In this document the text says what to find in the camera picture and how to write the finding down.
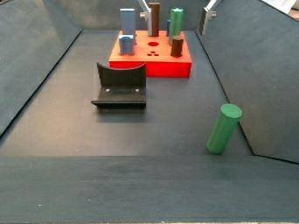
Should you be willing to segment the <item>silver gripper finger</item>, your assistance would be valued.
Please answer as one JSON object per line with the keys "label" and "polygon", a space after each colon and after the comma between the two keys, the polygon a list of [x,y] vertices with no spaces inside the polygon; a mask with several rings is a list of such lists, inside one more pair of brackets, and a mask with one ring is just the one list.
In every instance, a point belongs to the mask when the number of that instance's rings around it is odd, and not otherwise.
{"label": "silver gripper finger", "polygon": [[217,5],[219,4],[221,0],[210,0],[209,4],[202,8],[201,14],[201,28],[199,32],[201,35],[206,34],[209,22],[213,18],[217,17]]}
{"label": "silver gripper finger", "polygon": [[141,17],[147,21],[149,35],[153,35],[153,10],[146,0],[138,0],[138,2],[143,9],[143,11],[141,12]]}

